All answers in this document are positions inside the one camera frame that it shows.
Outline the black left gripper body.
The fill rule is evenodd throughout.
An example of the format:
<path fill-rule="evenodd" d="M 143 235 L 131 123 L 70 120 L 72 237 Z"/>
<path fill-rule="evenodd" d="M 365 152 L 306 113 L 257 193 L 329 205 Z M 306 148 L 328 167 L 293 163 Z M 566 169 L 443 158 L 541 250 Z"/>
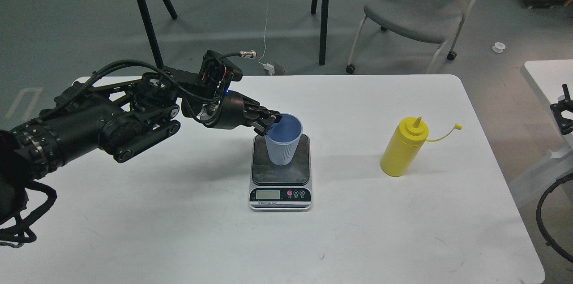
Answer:
<path fill-rule="evenodd" d="M 235 91 L 225 93 L 215 111 L 212 114 L 203 113 L 199 116 L 199 121 L 214 129 L 235 129 L 240 125 L 250 127 L 244 116 L 244 96 Z"/>

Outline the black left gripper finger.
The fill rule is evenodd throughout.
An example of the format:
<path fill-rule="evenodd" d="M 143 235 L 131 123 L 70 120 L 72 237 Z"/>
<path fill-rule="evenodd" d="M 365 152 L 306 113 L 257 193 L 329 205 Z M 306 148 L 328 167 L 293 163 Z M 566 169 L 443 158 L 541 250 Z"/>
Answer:
<path fill-rule="evenodd" d="M 252 127 L 255 133 L 260 136 L 266 135 L 273 124 L 274 118 L 257 118 L 249 120 L 250 127 Z"/>
<path fill-rule="evenodd" d="M 265 125 L 280 123 L 283 117 L 278 111 L 270 110 L 247 96 L 244 96 L 244 116 L 247 121 L 262 121 Z"/>

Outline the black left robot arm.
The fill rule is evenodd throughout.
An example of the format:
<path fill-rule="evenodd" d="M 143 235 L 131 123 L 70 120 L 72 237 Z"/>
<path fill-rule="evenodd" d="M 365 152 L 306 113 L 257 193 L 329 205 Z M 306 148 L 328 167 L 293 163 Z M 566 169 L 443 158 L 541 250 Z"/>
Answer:
<path fill-rule="evenodd" d="M 180 112 L 207 128 L 244 125 L 266 135 L 282 115 L 229 90 L 243 76 L 229 57 L 255 55 L 209 50 L 198 73 L 136 60 L 112 62 L 86 82 L 74 82 L 55 98 L 55 108 L 2 130 L 1 223 L 15 223 L 1 229 L 1 245 L 18 248 L 36 241 L 31 225 L 57 198 L 41 178 L 95 149 L 126 162 L 178 133 Z"/>

